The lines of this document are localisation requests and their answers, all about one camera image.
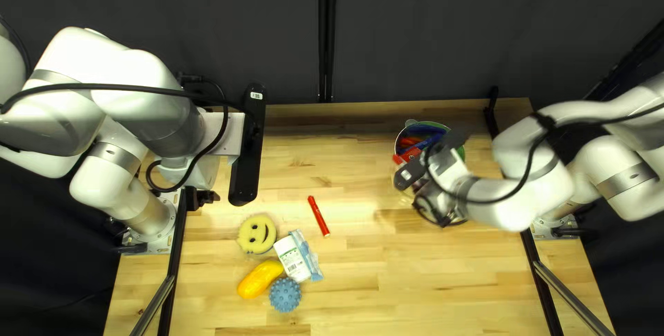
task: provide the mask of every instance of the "yellow toy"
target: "yellow toy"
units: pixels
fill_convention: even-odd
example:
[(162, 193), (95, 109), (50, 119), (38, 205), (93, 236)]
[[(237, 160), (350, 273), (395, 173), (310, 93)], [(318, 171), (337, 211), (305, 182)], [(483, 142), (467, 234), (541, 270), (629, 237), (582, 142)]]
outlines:
[(261, 263), (240, 282), (238, 295), (246, 299), (257, 298), (282, 272), (284, 267), (281, 262), (267, 260)]
[(242, 223), (237, 242), (247, 253), (263, 254), (277, 241), (277, 228), (267, 216), (253, 216)]

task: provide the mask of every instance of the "yellow sponge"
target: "yellow sponge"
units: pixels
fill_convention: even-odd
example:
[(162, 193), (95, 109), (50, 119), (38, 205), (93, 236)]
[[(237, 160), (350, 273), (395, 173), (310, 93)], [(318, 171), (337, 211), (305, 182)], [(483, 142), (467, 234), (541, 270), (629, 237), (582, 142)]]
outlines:
[(263, 254), (277, 241), (277, 228), (268, 216), (253, 216), (242, 223), (237, 242), (247, 254)]

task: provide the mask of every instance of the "yellow plastic object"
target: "yellow plastic object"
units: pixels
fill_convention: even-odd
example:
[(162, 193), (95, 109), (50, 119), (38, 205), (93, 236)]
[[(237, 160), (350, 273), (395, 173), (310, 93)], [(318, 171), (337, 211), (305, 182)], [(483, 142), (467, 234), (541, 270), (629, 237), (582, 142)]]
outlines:
[(238, 285), (241, 298), (257, 298), (272, 281), (284, 272), (281, 262), (267, 260), (256, 266)]

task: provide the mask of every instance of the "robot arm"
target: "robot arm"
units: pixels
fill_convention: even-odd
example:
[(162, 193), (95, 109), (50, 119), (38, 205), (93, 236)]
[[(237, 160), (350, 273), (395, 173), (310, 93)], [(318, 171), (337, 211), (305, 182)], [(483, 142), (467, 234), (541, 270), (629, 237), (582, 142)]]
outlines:
[[(159, 92), (56, 90), (26, 95), (11, 109), (7, 103), (0, 114), (0, 157), (38, 174), (62, 177), (89, 149), (70, 183), (71, 195), (123, 221), (144, 242), (167, 236), (175, 210), (134, 177), (148, 149), (162, 161), (158, 170), (175, 182), (200, 158), (184, 185), (206, 190), (214, 184), (218, 155), (237, 159), (249, 143), (260, 161), (260, 142), (247, 137), (244, 113), (199, 110), (156, 56), (93, 30), (69, 27), (55, 35), (23, 90), (51, 84), (145, 86)], [(216, 137), (218, 145), (209, 149)], [(203, 148), (209, 149), (206, 155), (200, 155)], [(252, 179), (243, 179), (243, 185), (252, 192), (236, 204), (256, 196), (258, 172), (241, 174), (247, 176)], [(229, 200), (234, 202), (230, 193)]]
[[(624, 118), (663, 102), (664, 76), (660, 75), (610, 102), (559, 103), (539, 114), (561, 126)], [(494, 158), (505, 179), (472, 177), (454, 150), (444, 147), (430, 154), (429, 174), (434, 182), (417, 191), (414, 205), (426, 213), (473, 219), (511, 231), (528, 228), (539, 216), (559, 218), (600, 196), (628, 221), (645, 218), (664, 210), (658, 177), (664, 175), (663, 122), (664, 110), (658, 110), (607, 124), (604, 127), (613, 135), (588, 143), (567, 168), (542, 142), (533, 152), (523, 187), (500, 200), (519, 184), (531, 147), (546, 133), (539, 120), (528, 117), (494, 140)]]

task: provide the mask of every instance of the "wooden tabletop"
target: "wooden tabletop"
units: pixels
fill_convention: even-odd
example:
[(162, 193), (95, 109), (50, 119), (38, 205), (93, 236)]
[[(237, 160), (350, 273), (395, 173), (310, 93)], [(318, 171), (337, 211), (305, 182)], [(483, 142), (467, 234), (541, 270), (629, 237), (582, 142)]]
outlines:
[[(468, 168), (480, 177), (501, 177), (491, 160), (486, 104), (269, 106), (257, 199), (240, 208), (225, 200), (230, 168), (222, 163), (214, 186), (222, 201), (187, 218), (170, 334), (547, 335), (519, 234), (472, 221), (440, 229), (423, 221), (411, 208), (412, 196), (392, 185), (394, 138), (409, 118), (469, 132)], [(497, 105), (501, 126), (530, 111), (527, 99)], [(309, 195), (316, 197), (329, 238), (321, 236)], [(325, 279), (304, 282), (302, 302), (290, 314), (273, 310), (267, 292), (256, 299), (236, 293), (249, 271), (275, 256), (246, 255), (234, 240), (240, 223), (257, 213), (270, 214), (280, 237), (301, 229), (320, 257)], [(608, 321), (580, 242), (557, 243), (548, 242), (543, 260), (555, 263), (552, 270)], [(165, 277), (168, 259), (121, 258), (105, 335), (131, 331)], [(566, 335), (590, 334), (563, 303), (557, 305)], [(156, 334), (157, 323), (155, 318), (146, 335)]]

